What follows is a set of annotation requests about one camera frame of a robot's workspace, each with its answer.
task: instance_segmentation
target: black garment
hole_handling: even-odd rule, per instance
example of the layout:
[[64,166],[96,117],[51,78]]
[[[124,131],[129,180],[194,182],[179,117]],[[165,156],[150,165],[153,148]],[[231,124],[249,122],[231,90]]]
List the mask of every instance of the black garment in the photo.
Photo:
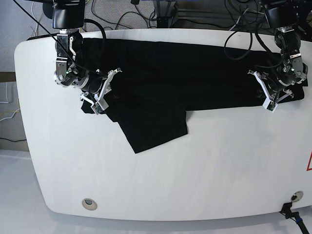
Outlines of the black garment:
[[[101,40],[85,39],[90,64],[99,60]],[[240,49],[228,49],[236,57]],[[251,51],[240,61],[229,60],[223,47],[108,39],[101,70],[121,68],[104,96],[104,112],[118,122],[135,153],[187,134],[186,111],[260,106],[265,100],[260,84],[248,75],[255,64],[265,65],[265,52]],[[291,86],[294,98],[304,98],[302,86]],[[90,104],[82,110],[93,114]]]

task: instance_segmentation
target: white table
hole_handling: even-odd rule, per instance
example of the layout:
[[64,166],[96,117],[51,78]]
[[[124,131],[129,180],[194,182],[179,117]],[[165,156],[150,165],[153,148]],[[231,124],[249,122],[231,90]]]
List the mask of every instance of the white table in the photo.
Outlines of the white table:
[[[229,34],[141,29],[107,37],[223,46]],[[262,38],[278,52],[273,37]],[[244,33],[229,42],[248,45]],[[302,42],[309,67],[311,49]],[[262,50],[255,39],[253,50]],[[117,123],[83,113],[80,90],[55,84],[55,59],[50,38],[23,42],[15,51],[23,124],[52,211],[127,220],[220,219],[278,212],[300,190],[304,196],[293,207],[312,205],[311,87],[304,88],[304,100],[281,104],[274,114],[261,106],[188,113],[188,135],[134,154]],[[85,198],[98,208],[83,208]]]

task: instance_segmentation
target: screw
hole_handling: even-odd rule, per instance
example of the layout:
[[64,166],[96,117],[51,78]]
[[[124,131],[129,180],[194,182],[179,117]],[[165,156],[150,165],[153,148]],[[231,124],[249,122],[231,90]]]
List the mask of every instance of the screw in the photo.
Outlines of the screw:
[[63,75],[60,75],[60,76],[58,77],[58,79],[59,79],[60,81],[63,81],[63,80],[64,80],[64,76],[63,76]]

